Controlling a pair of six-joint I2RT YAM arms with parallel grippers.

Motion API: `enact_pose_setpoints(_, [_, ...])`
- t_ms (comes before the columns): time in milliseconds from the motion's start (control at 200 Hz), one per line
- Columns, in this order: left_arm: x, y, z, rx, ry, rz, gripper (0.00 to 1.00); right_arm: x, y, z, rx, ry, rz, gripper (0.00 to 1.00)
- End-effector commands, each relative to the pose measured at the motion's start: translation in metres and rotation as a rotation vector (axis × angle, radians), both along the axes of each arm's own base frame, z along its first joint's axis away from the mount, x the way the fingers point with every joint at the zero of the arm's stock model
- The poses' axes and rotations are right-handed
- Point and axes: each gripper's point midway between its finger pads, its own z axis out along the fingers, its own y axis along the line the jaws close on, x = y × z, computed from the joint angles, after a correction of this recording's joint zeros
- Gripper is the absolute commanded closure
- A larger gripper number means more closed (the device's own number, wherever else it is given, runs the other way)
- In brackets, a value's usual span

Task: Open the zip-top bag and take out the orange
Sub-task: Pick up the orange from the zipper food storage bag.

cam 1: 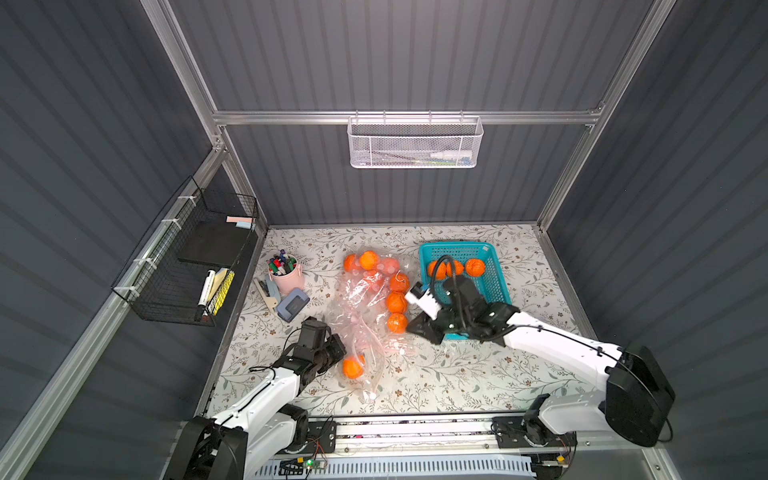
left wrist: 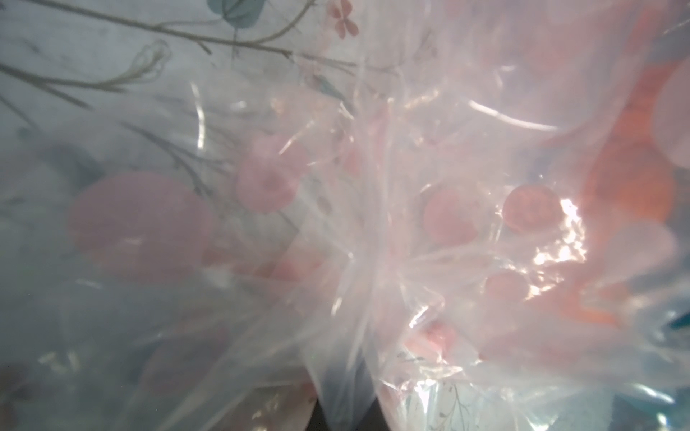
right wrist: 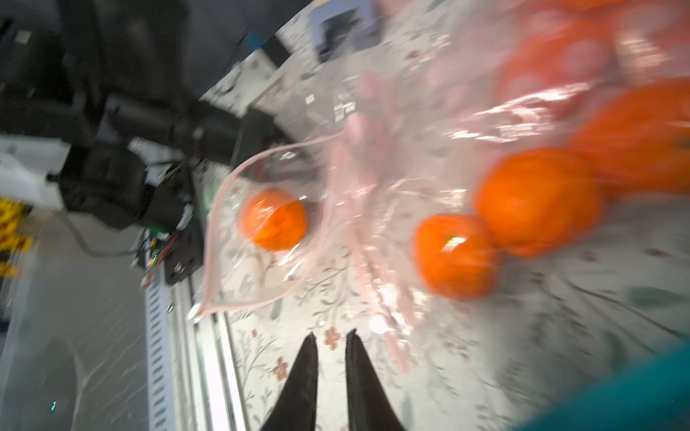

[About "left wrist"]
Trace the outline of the clear pink-dotted zip-top bag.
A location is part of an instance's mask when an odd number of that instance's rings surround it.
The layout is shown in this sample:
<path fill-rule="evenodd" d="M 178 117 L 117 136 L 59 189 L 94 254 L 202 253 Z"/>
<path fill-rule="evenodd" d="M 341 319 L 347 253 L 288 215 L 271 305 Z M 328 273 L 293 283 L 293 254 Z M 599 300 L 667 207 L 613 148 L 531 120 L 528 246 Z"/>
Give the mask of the clear pink-dotted zip-top bag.
<path fill-rule="evenodd" d="M 5 1 L 5 430 L 686 430 L 686 1 Z"/>

